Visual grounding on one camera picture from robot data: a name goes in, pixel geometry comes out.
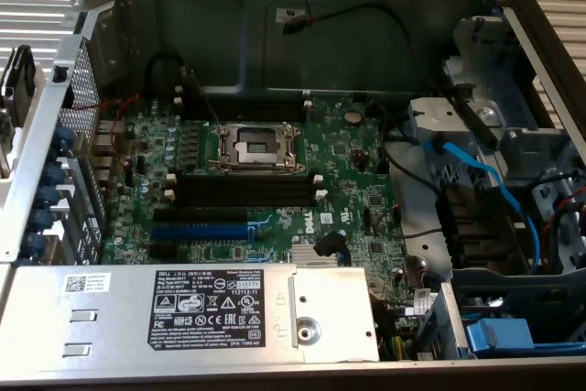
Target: power supply label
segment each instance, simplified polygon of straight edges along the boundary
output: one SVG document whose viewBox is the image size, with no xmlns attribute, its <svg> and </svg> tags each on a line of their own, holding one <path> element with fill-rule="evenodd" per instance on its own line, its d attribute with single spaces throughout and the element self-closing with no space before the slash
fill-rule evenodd
<svg viewBox="0 0 586 391">
<path fill-rule="evenodd" d="M 158 270 L 148 331 L 155 350 L 266 346 L 262 269 Z"/>
</svg>

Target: ventilation grille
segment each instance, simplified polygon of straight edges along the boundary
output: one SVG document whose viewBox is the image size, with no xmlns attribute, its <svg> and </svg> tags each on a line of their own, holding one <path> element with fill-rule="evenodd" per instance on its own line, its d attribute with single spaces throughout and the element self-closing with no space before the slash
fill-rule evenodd
<svg viewBox="0 0 586 391">
<path fill-rule="evenodd" d="M 82 42 L 77 53 L 71 88 L 73 105 L 71 109 L 61 110 L 61 124 L 75 132 L 83 132 L 92 145 L 100 111 L 100 96 L 93 79 L 92 64 L 85 42 Z"/>
</svg>

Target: black pcie slot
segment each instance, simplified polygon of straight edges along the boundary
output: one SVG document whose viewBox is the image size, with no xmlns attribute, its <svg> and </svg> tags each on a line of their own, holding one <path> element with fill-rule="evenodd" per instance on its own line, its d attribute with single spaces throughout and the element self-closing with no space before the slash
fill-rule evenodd
<svg viewBox="0 0 586 391">
<path fill-rule="evenodd" d="M 312 206 L 313 176 L 180 176 L 177 206 Z"/>
<path fill-rule="evenodd" d="M 155 223 L 246 223 L 248 213 L 243 208 L 170 208 L 156 209 Z"/>
<path fill-rule="evenodd" d="M 213 110 L 221 121 L 303 123 L 303 100 L 211 99 Z M 213 120 L 205 102 L 185 103 L 185 119 Z"/>
</svg>

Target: sticker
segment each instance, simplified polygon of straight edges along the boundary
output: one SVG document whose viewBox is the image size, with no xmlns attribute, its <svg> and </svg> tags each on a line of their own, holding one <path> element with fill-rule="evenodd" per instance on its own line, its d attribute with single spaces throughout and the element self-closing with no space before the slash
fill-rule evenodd
<svg viewBox="0 0 586 391">
<path fill-rule="evenodd" d="M 266 346 L 262 269 L 158 270 L 151 310 L 157 351 Z"/>
<path fill-rule="evenodd" d="M 415 297 L 413 298 L 413 309 L 416 315 L 425 315 L 426 312 L 431 309 L 433 301 L 431 300 L 431 289 L 430 288 L 418 288 L 415 291 Z"/>
<path fill-rule="evenodd" d="M 299 16 L 305 16 L 305 9 L 277 8 L 275 23 L 285 23 Z"/>
<path fill-rule="evenodd" d="M 110 273 L 65 276 L 65 293 L 104 293 L 110 290 Z"/>
<path fill-rule="evenodd" d="M 329 212 L 322 212 L 320 218 L 321 224 L 333 224 L 333 216 Z"/>
</svg>

